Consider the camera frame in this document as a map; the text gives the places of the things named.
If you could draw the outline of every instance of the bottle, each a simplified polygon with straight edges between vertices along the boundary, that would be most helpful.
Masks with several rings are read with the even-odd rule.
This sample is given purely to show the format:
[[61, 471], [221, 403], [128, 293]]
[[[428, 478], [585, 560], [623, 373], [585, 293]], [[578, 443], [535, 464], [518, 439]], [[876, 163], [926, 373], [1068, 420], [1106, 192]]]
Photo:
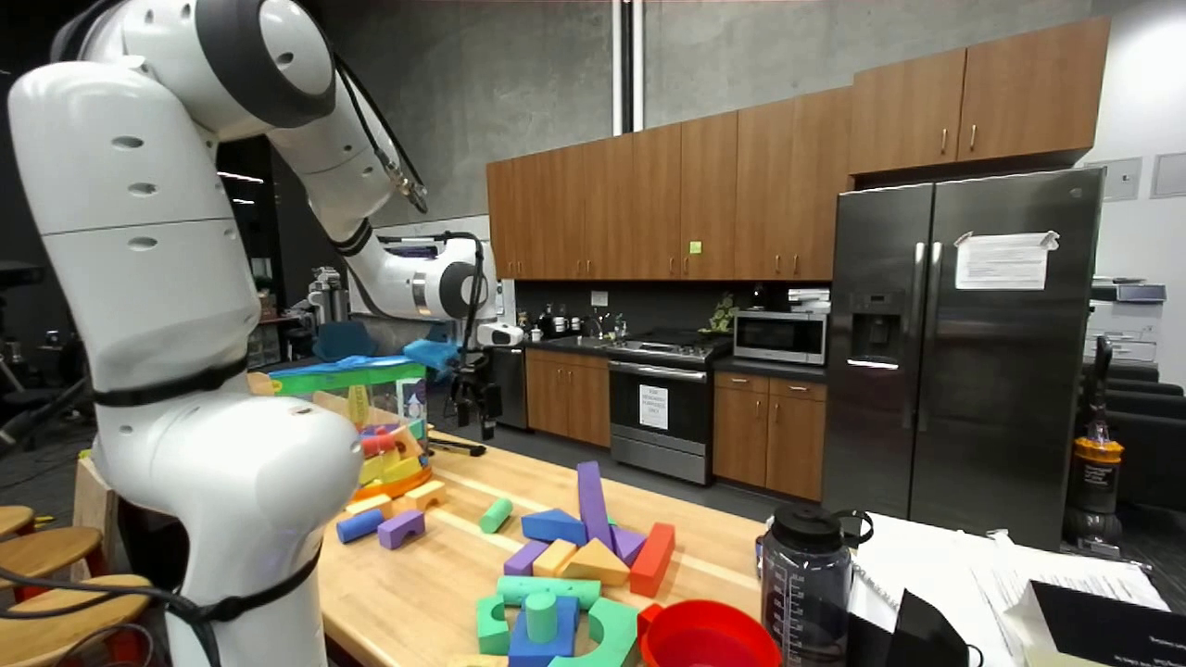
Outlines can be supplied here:
[[872, 516], [780, 505], [759, 536], [764, 628], [786, 667], [842, 667], [850, 657], [851, 548], [869, 542]]

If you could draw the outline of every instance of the refrigerator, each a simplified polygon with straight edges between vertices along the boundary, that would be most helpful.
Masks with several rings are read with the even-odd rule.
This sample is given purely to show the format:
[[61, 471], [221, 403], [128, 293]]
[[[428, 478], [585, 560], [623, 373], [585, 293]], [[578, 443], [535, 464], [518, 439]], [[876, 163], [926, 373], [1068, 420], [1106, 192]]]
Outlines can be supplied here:
[[824, 508], [1058, 536], [1100, 172], [837, 200]]

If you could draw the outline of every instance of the gray wall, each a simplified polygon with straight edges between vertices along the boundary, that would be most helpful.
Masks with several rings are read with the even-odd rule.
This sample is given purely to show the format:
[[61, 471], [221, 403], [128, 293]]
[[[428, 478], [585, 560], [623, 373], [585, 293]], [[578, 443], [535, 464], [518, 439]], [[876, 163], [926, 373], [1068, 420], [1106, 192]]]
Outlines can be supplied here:
[[[1122, 0], [644, 0], [644, 120], [845, 87], [851, 70], [1073, 24]], [[612, 132], [612, 0], [336, 0], [325, 32], [434, 189], [487, 216], [487, 163]], [[377, 221], [417, 221], [389, 208]]]

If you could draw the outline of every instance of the oven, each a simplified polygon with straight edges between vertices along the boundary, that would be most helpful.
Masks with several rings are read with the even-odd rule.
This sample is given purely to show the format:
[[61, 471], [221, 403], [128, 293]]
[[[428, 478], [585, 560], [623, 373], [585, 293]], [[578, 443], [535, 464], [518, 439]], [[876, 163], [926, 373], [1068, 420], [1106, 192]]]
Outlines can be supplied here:
[[614, 464], [709, 487], [713, 348], [618, 348], [612, 383]]

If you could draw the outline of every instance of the red block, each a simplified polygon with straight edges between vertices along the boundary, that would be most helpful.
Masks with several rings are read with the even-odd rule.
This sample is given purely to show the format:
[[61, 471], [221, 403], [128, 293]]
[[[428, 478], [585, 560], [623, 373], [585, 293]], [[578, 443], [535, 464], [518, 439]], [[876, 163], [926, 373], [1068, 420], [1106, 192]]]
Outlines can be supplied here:
[[676, 551], [676, 526], [655, 523], [632, 566], [632, 590], [641, 597], [655, 597], [665, 586], [672, 551]]

